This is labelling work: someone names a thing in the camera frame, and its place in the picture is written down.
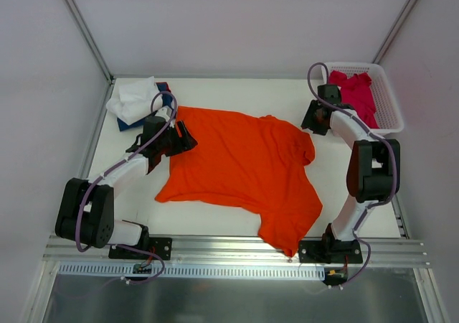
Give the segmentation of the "orange t-shirt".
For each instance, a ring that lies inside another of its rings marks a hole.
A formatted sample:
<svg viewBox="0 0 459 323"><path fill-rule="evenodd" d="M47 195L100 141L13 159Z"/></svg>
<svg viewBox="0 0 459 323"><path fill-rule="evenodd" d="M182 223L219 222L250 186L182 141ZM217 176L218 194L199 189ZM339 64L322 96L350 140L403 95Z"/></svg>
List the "orange t-shirt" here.
<svg viewBox="0 0 459 323"><path fill-rule="evenodd" d="M306 175L316 158L310 134L274 116L234 111L182 106L178 119L197 145L170 158L156 201L243 208L260 216L264 242L294 256L323 208Z"/></svg>

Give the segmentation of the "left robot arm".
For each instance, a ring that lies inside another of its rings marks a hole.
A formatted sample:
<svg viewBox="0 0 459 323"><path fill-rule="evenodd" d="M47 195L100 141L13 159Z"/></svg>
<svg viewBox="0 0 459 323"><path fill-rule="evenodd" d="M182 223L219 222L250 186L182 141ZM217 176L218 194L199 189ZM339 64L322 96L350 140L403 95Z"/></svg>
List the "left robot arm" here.
<svg viewBox="0 0 459 323"><path fill-rule="evenodd" d="M151 173L163 156L176 156L195 146L197 141L183 121L149 116L143 132L118 162L92 178L67 182L55 234L75 241L81 249L125 245L133 258L146 256L150 249L144 237L148 229L115 219L115 199L128 185Z"/></svg>

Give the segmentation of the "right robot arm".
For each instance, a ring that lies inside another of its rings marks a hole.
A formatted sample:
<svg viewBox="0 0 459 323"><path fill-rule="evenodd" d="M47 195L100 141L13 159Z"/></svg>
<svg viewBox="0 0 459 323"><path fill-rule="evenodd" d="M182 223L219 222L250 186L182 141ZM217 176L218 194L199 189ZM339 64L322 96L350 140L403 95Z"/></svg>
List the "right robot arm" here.
<svg viewBox="0 0 459 323"><path fill-rule="evenodd" d="M353 108L342 102L337 85L320 85L313 95L301 127L322 136L332 131L348 145L348 197L320 240L299 243L299 260L360 264L360 227L375 207L391 202L399 189L400 144L371 131Z"/></svg>

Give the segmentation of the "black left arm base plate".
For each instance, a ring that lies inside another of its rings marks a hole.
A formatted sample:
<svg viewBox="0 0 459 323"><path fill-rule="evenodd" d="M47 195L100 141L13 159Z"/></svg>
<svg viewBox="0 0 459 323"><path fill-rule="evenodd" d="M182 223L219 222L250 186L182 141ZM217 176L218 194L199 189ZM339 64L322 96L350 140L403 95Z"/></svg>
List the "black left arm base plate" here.
<svg viewBox="0 0 459 323"><path fill-rule="evenodd" d="M169 237L150 237L147 235L145 238L140 239L136 245L130 245L130 248L139 249L149 253L155 253L164 261L169 261L171 259L172 243L173 239ZM127 250L117 246L109 250L108 257L109 259L115 260L145 261L150 257L150 255Z"/></svg>

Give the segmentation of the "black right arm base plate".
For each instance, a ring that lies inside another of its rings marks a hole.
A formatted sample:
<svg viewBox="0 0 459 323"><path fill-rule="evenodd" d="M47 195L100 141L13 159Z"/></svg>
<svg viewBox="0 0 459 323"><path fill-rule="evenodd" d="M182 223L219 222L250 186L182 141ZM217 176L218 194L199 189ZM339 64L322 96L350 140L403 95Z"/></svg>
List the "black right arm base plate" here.
<svg viewBox="0 0 459 323"><path fill-rule="evenodd" d="M298 257L301 263L363 263L357 240L335 241L329 244L321 240L302 240L298 244Z"/></svg>

